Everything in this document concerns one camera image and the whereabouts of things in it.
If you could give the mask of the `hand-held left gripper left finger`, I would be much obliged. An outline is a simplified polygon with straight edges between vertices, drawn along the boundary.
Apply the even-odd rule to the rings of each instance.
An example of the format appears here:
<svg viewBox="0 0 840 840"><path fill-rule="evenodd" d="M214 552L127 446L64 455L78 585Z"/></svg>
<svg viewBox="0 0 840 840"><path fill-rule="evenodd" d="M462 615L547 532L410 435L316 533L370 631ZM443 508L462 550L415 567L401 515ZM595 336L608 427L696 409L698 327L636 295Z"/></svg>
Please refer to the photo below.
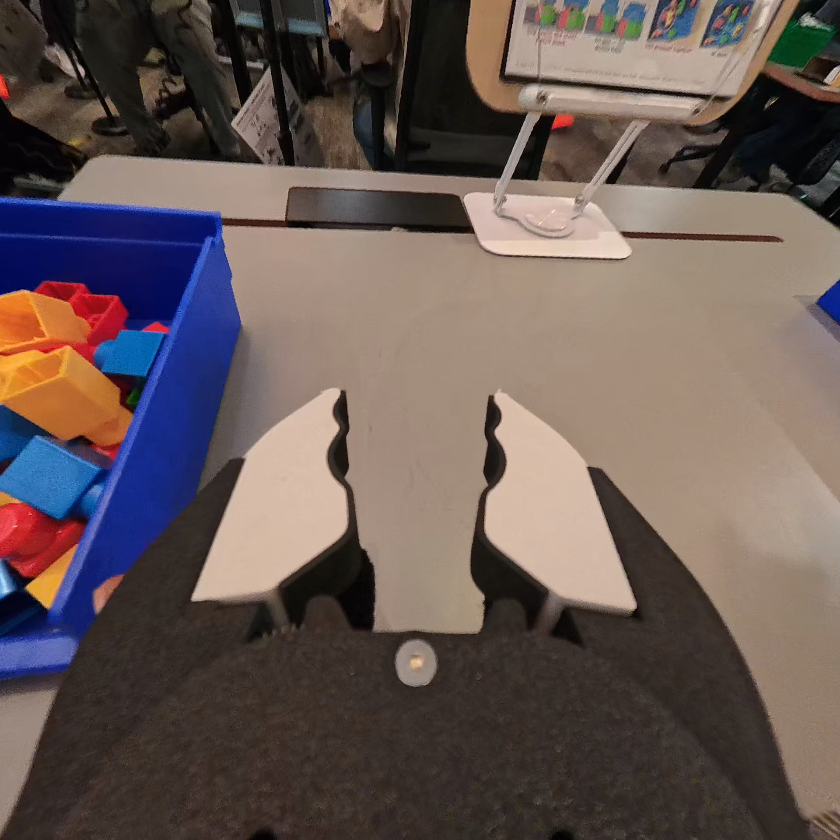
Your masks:
<svg viewBox="0 0 840 840"><path fill-rule="evenodd" d="M329 388L281 419L241 459L191 602L263 606L302 625L312 599L339 599L361 572L347 480L347 397Z"/></svg>

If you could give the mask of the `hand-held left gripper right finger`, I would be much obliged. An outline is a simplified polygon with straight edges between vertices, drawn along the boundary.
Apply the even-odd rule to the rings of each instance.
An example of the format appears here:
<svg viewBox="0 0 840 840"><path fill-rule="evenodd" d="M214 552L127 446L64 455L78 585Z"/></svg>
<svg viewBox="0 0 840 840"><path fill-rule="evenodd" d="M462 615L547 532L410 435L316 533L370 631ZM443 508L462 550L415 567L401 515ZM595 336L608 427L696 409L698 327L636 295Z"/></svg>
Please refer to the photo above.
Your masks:
<svg viewBox="0 0 840 840"><path fill-rule="evenodd" d="M488 398L485 439L471 577L486 611L513 600L538 632L570 608L632 616L637 598L585 459L503 391Z"/></svg>

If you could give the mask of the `black office chair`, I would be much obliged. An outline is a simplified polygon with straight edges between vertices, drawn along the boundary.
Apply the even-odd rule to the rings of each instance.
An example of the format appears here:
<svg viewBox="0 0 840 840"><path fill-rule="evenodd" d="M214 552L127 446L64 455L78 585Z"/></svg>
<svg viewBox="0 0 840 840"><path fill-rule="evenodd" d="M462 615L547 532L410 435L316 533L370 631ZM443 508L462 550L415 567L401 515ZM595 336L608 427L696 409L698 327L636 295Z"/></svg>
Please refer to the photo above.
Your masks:
<svg viewBox="0 0 840 840"><path fill-rule="evenodd" d="M466 61L469 1L412 2L394 166L399 172L497 179L524 123L474 89Z"/></svg>

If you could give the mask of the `pile of colourful mega blocks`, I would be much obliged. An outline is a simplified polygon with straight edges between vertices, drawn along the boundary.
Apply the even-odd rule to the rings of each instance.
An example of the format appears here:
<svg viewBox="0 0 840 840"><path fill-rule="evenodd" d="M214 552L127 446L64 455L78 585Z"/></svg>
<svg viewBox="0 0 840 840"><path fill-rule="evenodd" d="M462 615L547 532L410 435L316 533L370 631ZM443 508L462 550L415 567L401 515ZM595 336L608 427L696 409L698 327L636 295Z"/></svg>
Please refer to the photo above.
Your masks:
<svg viewBox="0 0 840 840"><path fill-rule="evenodd" d="M2 638L54 605L170 329L79 282L2 294Z"/></svg>

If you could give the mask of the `background office desk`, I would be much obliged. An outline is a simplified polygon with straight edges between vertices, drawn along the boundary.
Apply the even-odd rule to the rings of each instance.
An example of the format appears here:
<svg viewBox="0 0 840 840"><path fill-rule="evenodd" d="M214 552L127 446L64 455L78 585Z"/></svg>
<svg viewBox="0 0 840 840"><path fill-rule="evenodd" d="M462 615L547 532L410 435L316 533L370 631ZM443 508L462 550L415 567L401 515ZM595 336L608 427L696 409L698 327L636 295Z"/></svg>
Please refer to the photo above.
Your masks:
<svg viewBox="0 0 840 840"><path fill-rule="evenodd" d="M838 87L768 63L724 118L728 133L693 187L711 189L734 161L766 175L777 165L794 183L819 181L838 159Z"/></svg>

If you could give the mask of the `white sign board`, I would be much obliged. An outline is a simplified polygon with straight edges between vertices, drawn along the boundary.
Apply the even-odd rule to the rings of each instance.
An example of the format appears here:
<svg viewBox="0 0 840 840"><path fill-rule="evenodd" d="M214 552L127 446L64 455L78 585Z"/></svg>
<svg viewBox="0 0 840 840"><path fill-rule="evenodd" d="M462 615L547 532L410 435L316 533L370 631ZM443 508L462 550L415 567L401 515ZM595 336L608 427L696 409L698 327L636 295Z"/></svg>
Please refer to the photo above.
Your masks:
<svg viewBox="0 0 840 840"><path fill-rule="evenodd" d="M281 78L295 165L322 167L323 152L312 121L284 69L281 70ZM234 116L232 128L261 163L283 166L285 159L280 147L280 125L271 70L267 69Z"/></svg>

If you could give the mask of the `printed instruction sheet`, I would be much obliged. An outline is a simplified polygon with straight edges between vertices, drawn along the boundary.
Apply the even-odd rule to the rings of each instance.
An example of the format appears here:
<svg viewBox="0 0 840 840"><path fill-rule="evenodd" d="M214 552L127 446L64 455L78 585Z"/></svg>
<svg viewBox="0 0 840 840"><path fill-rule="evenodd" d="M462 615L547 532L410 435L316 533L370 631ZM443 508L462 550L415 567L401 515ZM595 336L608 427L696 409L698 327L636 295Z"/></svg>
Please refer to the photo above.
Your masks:
<svg viewBox="0 0 840 840"><path fill-rule="evenodd" d="M501 76L729 98L781 2L517 1Z"/></svg>

